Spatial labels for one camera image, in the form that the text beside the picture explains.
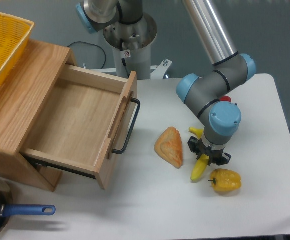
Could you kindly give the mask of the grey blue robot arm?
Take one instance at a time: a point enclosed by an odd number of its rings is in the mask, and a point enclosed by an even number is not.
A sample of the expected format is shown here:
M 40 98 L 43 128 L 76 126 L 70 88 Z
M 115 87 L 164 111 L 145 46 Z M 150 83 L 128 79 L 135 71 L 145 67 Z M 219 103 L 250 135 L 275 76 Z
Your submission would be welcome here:
M 251 79 L 256 66 L 246 54 L 238 53 L 214 4 L 210 0 L 183 2 L 196 28 L 213 71 L 198 77 L 189 74 L 176 86 L 176 94 L 203 125 L 198 138 L 188 146 L 198 157 L 206 155 L 210 164 L 226 165 L 230 155 L 225 145 L 238 129 L 239 108 L 222 97 Z M 148 51 L 157 35 L 154 20 L 143 11 L 140 0 L 84 0 L 76 12 L 89 33 L 101 31 L 114 52 L 116 73 L 127 78 L 136 72 L 141 79 L 150 77 Z

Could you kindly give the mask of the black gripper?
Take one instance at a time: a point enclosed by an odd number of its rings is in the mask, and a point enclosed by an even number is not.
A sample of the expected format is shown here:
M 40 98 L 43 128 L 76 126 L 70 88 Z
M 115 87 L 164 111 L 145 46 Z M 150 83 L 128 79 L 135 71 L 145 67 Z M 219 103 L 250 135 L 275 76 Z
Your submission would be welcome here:
M 231 159 L 231 155 L 223 152 L 224 145 L 215 145 L 210 142 L 204 143 L 201 139 L 191 136 L 187 142 L 190 152 L 196 155 L 198 160 L 201 155 L 209 157 L 208 165 L 215 164 L 217 166 L 227 165 Z

